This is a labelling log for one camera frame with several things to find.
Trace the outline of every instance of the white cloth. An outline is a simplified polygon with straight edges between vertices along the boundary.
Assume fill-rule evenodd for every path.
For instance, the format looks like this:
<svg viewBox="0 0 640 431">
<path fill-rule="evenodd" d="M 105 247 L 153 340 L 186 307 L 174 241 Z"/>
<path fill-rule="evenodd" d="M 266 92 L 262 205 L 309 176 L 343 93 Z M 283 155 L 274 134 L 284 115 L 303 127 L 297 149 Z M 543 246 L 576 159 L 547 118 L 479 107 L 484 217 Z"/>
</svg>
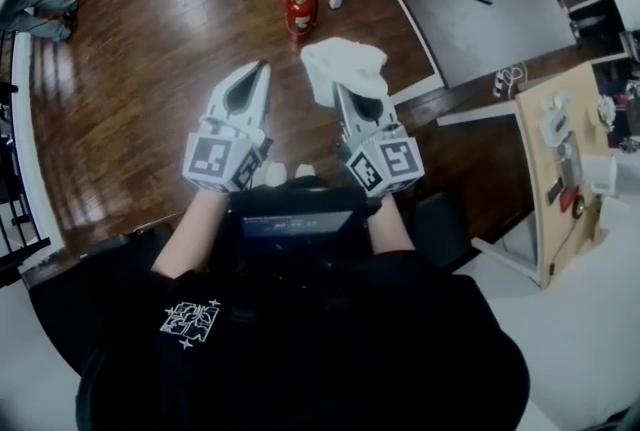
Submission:
<svg viewBox="0 0 640 431">
<path fill-rule="evenodd" d="M 640 0 L 614 0 L 625 31 L 640 30 Z"/>
<path fill-rule="evenodd" d="M 371 45 L 330 38 L 305 47 L 300 58 L 311 81 L 313 98 L 321 106 L 334 107 L 334 82 L 362 97 L 379 99 L 389 93 L 380 75 L 387 55 Z"/>
</svg>

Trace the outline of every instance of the white cup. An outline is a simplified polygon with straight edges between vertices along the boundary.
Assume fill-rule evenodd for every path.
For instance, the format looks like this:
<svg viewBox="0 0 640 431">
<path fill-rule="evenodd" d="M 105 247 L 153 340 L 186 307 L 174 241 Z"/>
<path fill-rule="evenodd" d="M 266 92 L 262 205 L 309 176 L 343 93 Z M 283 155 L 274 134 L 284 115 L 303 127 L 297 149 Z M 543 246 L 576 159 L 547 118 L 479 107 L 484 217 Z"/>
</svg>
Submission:
<svg viewBox="0 0 640 431">
<path fill-rule="evenodd" d="M 582 155 L 582 176 L 598 195 L 612 196 L 616 191 L 618 162 L 613 156 Z"/>
</svg>

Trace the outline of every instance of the cable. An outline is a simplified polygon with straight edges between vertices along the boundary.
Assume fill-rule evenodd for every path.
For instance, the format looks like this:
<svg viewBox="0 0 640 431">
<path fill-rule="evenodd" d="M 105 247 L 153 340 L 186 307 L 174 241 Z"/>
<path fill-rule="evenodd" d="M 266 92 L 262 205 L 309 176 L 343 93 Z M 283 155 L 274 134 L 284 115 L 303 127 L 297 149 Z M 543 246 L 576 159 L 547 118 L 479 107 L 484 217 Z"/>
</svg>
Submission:
<svg viewBox="0 0 640 431">
<path fill-rule="evenodd" d="M 562 248 L 564 248 L 565 244 L 567 244 L 569 242 L 569 238 L 571 237 L 571 234 L 573 234 L 573 231 L 576 229 L 576 227 L 578 226 L 578 222 L 580 221 L 580 219 L 576 219 L 573 222 L 573 225 L 571 227 L 571 230 L 569 230 L 569 233 L 567 234 L 567 237 L 564 238 L 564 241 L 562 241 L 562 244 L 560 244 L 560 247 L 556 250 L 556 252 L 553 255 L 553 258 L 551 259 L 551 262 L 549 264 L 549 269 L 555 269 L 555 264 L 556 264 L 556 258 L 558 257 L 558 255 L 560 254 L 560 251 L 562 250 Z"/>
<path fill-rule="evenodd" d="M 496 72 L 496 79 L 493 84 L 493 96 L 496 98 L 500 98 L 503 94 L 502 86 L 504 84 L 507 85 L 507 98 L 509 100 L 512 99 L 511 90 L 513 89 L 513 85 L 516 81 L 524 78 L 524 81 L 527 82 L 529 80 L 529 70 L 527 69 L 526 63 L 521 63 L 522 68 L 517 66 L 511 66 L 509 68 L 505 68 L 504 70 L 499 70 Z"/>
</svg>

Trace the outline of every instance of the wooden board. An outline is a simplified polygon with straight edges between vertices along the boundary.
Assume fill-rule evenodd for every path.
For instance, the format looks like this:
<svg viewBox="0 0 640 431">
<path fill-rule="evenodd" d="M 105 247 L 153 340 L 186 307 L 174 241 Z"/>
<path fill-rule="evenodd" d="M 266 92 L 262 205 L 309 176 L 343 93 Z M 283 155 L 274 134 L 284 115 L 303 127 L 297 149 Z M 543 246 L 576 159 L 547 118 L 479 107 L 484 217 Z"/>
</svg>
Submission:
<svg viewBox="0 0 640 431">
<path fill-rule="evenodd" d="M 538 261 L 542 268 L 542 288 L 551 280 L 551 265 L 555 265 L 553 272 L 557 276 L 592 237 L 596 221 L 593 215 L 585 213 L 576 222 L 570 209 L 565 213 L 561 212 L 559 199 L 551 206 L 547 203 L 547 192 L 560 176 L 560 167 L 554 150 L 545 145 L 540 132 L 539 121 L 543 114 L 541 103 L 545 99 L 552 100 L 554 95 L 565 90 L 571 93 L 573 99 L 569 104 L 568 115 L 580 154 L 609 155 L 606 131 L 597 122 L 597 118 L 594 119 L 598 86 L 589 63 L 549 79 L 516 97 L 522 140 L 526 142 L 530 156 L 533 199 L 538 215 Z M 597 200 L 585 184 L 581 186 L 580 193 L 587 205 L 592 205 Z"/>
</svg>

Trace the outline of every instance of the shoe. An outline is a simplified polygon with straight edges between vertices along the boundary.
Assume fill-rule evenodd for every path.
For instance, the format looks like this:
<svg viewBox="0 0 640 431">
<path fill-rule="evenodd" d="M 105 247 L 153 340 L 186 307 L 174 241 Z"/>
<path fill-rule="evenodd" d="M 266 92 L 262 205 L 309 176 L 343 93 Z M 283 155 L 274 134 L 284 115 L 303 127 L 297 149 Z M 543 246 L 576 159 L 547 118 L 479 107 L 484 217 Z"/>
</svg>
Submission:
<svg viewBox="0 0 640 431">
<path fill-rule="evenodd" d="M 296 170 L 296 178 L 300 177 L 314 177 L 316 170 L 310 164 L 301 164 Z"/>
<path fill-rule="evenodd" d="M 78 21 L 78 0 L 76 0 L 76 6 L 73 10 L 69 10 L 62 15 L 62 18 L 67 22 L 75 24 Z"/>
<path fill-rule="evenodd" d="M 271 163 L 267 168 L 264 183 L 269 187 L 277 187 L 287 181 L 287 167 L 282 163 Z"/>
<path fill-rule="evenodd" d="M 67 34 L 60 36 L 60 38 L 58 40 L 54 40 L 54 42 L 56 43 L 66 42 L 67 40 L 69 40 L 69 38 L 71 38 L 71 36 L 73 36 L 73 29 L 71 29 L 70 27 L 65 27 L 65 29 L 67 30 Z"/>
</svg>

